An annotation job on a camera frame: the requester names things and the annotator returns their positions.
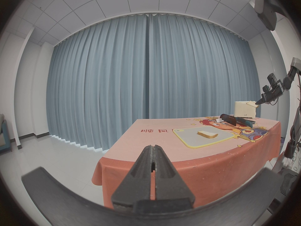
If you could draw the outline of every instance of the white wall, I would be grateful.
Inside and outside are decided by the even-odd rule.
[[[249,41],[249,45],[255,60],[261,93],[263,93],[262,87],[269,85],[267,76],[270,73],[274,73],[278,80],[283,81],[283,78],[287,74],[284,61],[279,47],[269,30],[265,30],[252,38]],[[289,92],[285,91],[276,105],[261,105],[261,118],[280,121],[281,136],[285,137],[288,128],[289,109]]]
[[[31,115],[33,133],[40,135],[48,130],[46,116],[46,87],[48,71],[54,47],[45,42],[36,60],[31,84]]]
[[[23,42],[23,38],[10,33],[0,55],[0,113],[4,114],[7,121],[8,133],[11,139],[14,138],[10,105],[11,78]]]
[[[290,64],[293,57],[301,59],[301,42],[297,36],[293,26],[287,18],[283,18],[277,22],[275,31],[272,32],[278,47],[281,51],[286,71],[290,70]],[[298,88],[299,80],[297,76],[292,83],[290,92],[290,115],[288,121],[288,131],[284,141],[282,151],[285,150],[286,145],[290,139],[290,128],[293,125],[296,110],[299,106],[300,92]]]
[[[28,41],[22,54],[15,85],[14,104],[18,136],[33,133],[31,115],[31,84],[41,47]]]
[[[2,53],[2,50],[4,48],[4,45],[6,43],[8,36],[9,36],[9,32],[4,31],[4,33],[2,34],[2,36],[0,38],[0,55]]]
[[[11,121],[11,85],[17,56],[25,39],[4,32],[0,38],[0,113],[8,123],[14,138]],[[15,84],[14,112],[18,136],[48,132],[46,116],[46,86],[54,47],[45,42],[39,46],[28,41],[22,54]]]

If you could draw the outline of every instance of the knife handle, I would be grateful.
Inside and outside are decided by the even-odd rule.
[[[253,128],[253,124],[250,121],[245,120],[245,119],[243,119],[241,117],[236,117],[236,121],[239,122],[239,123],[242,123],[242,124],[244,124],[244,125],[246,125],[246,126],[248,126],[250,128]]]

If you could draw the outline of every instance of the white toaster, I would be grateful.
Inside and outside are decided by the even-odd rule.
[[[256,108],[247,105],[249,101],[235,101],[234,117],[255,118]]]

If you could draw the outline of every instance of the sofa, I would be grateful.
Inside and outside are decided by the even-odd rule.
[[[11,141],[8,135],[7,122],[4,115],[0,114],[0,153],[11,150]]]

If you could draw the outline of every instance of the cartoon character print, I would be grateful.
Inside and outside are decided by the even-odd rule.
[[[200,123],[206,126],[214,126],[221,130],[229,130],[234,135],[234,138],[242,138],[247,141],[255,142],[261,139],[264,135],[266,135],[269,131],[266,130],[265,127],[261,126],[258,128],[250,128],[245,125],[236,124],[233,126],[225,121],[216,123],[216,119],[218,117],[206,117],[205,120],[201,120]]]

